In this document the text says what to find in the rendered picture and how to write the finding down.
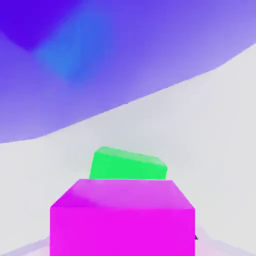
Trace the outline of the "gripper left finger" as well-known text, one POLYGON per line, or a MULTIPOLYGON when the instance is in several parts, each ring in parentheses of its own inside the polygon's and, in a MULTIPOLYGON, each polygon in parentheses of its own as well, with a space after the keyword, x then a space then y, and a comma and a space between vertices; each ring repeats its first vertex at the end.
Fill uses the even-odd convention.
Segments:
POLYGON ((50 238, 27 244, 0 256, 50 256, 50 238))

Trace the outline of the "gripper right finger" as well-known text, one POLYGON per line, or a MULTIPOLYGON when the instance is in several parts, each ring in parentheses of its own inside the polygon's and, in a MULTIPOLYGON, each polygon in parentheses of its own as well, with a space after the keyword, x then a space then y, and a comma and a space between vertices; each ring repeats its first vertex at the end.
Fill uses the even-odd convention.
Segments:
POLYGON ((195 256, 256 256, 220 240, 211 239, 201 227, 195 229, 195 236, 195 256))

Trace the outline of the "small magenta cube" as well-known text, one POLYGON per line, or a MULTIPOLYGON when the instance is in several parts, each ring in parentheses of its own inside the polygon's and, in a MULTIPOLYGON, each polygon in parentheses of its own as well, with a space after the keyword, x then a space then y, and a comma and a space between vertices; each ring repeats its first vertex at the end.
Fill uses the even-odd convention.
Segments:
POLYGON ((50 207, 50 256, 195 256, 195 208, 172 180, 80 179, 50 207))

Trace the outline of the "small green cube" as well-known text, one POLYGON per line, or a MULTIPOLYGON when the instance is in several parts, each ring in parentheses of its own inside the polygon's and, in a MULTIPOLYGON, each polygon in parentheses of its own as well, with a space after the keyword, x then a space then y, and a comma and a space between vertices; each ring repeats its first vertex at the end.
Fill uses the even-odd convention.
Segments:
POLYGON ((167 170, 158 157, 102 146, 94 152, 89 178, 164 180, 167 170))

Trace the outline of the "large purple box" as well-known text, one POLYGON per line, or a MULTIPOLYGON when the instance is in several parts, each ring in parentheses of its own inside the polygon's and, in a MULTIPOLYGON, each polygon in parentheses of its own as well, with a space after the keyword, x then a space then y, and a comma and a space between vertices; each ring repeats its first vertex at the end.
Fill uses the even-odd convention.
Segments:
POLYGON ((0 143, 65 128, 256 44, 256 0, 0 0, 0 143))

